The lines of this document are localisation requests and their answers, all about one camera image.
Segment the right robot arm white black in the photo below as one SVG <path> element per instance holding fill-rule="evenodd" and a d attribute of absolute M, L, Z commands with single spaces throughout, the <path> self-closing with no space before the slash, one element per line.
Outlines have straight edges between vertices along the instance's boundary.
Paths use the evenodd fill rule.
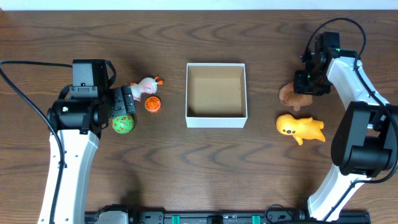
<path fill-rule="evenodd" d="M 331 169 L 307 200 L 317 221 L 337 221 L 360 187 L 381 184 L 397 170 L 397 107 L 374 88 L 359 58 L 335 45 L 305 50 L 305 69 L 295 73 L 296 93 L 320 96 L 334 86 L 345 107 L 331 143 Z"/>

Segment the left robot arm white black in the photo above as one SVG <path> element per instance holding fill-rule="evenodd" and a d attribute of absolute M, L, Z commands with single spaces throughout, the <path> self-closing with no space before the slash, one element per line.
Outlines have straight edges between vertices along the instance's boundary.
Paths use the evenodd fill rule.
<path fill-rule="evenodd" d="M 91 165 L 103 125 L 135 111 L 128 85 L 100 91 L 96 86 L 66 86 L 48 110 L 50 166 L 39 223 L 129 223 L 124 208 L 85 213 Z"/>

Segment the pink white snail toy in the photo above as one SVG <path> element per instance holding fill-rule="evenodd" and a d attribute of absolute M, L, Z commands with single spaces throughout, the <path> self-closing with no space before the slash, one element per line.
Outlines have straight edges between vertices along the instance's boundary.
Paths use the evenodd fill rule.
<path fill-rule="evenodd" d="M 155 78 L 146 77 L 142 79 L 139 83 L 131 83 L 130 88 L 132 92 L 132 97 L 136 101 L 141 100 L 141 95 L 154 94 L 157 92 L 158 86 L 164 83 L 163 80 L 156 76 Z"/>

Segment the yellow rubber duck toy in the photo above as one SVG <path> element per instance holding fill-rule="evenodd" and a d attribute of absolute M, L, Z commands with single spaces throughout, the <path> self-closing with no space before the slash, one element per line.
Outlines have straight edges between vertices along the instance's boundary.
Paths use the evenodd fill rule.
<path fill-rule="evenodd" d="M 291 114 L 284 114 L 276 119 L 276 128 L 278 132 L 286 136 L 292 136 L 299 146 L 303 140 L 319 140 L 325 142 L 325 136 L 322 133 L 324 122 L 310 118 L 296 119 Z"/>

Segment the brown plush toy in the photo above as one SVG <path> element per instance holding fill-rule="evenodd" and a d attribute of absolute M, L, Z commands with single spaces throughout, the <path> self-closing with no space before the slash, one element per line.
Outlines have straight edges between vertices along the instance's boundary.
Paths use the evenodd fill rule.
<path fill-rule="evenodd" d="M 291 106 L 295 111 L 313 103 L 312 95 L 300 95 L 294 92 L 294 83 L 290 82 L 279 90 L 279 100 L 284 106 Z"/>

